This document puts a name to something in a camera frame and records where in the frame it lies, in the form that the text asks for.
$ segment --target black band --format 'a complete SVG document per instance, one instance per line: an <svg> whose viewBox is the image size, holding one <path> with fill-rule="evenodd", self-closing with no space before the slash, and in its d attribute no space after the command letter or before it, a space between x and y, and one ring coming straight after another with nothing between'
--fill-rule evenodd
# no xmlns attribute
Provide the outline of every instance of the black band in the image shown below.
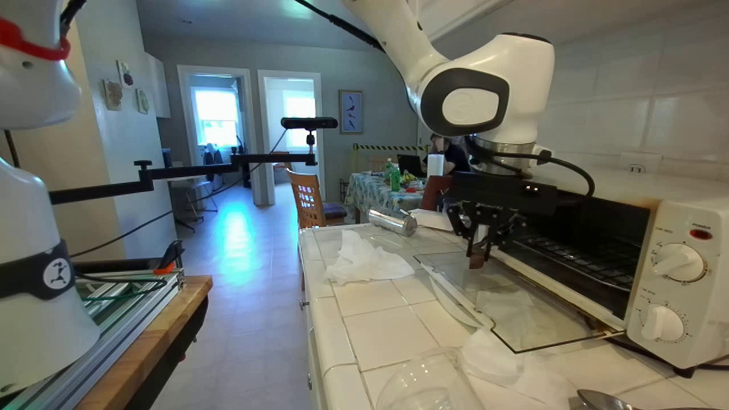
<svg viewBox="0 0 729 410"><path fill-rule="evenodd" d="M74 279L67 244L59 242L50 254L0 264L0 299L33 295L49 300L74 287Z"/></svg>
<svg viewBox="0 0 729 410"><path fill-rule="evenodd" d="M492 120L474 123L474 125L457 125L442 115L442 104L449 94L459 88L484 88L492 92L500 99L496 117ZM467 70L467 69L451 69L435 75L425 95L421 95L421 117L427 125L438 135L474 135L495 131L502 125L508 104L508 83L504 77Z"/></svg>

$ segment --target kitchen counter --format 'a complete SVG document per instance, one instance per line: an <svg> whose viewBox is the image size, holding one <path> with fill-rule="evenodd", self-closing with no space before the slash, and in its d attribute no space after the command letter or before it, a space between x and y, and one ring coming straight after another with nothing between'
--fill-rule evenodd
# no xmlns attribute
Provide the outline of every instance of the kitchen counter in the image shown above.
<svg viewBox="0 0 729 410"><path fill-rule="evenodd" d="M326 268L337 261L343 232L356 232L405 257L416 275L334 285ZM409 359L438 349L459 349L477 330L444 309L434 295L430 275L416 260L427 254L466 255L462 242L449 232L419 231L416 236L400 236L369 223L315 227L302 232L299 254L318 407L372 410L387 378ZM729 407L728 370L697 370L694 378L682 378L663 362L607 339L537 349L520 354L520 359L527 370L558 375L569 392L602 390L643 407ZM541 407L541 404L520 404L520 407Z"/></svg>

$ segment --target robot camera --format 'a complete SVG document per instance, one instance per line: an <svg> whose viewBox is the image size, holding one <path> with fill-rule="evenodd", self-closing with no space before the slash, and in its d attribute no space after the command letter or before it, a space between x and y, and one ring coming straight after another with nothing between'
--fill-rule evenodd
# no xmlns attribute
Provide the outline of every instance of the robot camera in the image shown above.
<svg viewBox="0 0 729 410"><path fill-rule="evenodd" d="M280 118L280 125L285 131L297 131L297 128L304 128L304 131L320 131L320 128L337 128L337 118L334 117L312 117L312 118L299 118L299 117L282 117Z"/></svg>

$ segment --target floor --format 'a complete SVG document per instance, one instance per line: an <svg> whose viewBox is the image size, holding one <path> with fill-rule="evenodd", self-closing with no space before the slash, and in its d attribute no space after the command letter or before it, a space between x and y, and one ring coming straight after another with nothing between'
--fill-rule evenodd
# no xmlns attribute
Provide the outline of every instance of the floor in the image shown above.
<svg viewBox="0 0 729 410"><path fill-rule="evenodd" d="M310 410L299 290L299 227L289 185L258 210L250 191L216 197L186 240L186 272L214 279L198 342L155 410Z"/></svg>

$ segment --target toaster oven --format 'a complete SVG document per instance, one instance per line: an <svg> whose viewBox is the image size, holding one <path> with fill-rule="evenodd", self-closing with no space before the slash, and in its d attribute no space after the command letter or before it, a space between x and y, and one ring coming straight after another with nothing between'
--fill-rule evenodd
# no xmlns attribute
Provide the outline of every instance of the toaster oven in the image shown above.
<svg viewBox="0 0 729 410"><path fill-rule="evenodd" d="M582 179L537 174L572 205L523 210L527 227L492 250L488 273L449 285L516 350L616 333L678 370L729 355L729 185L621 172L592 177L594 197L580 200Z"/></svg>

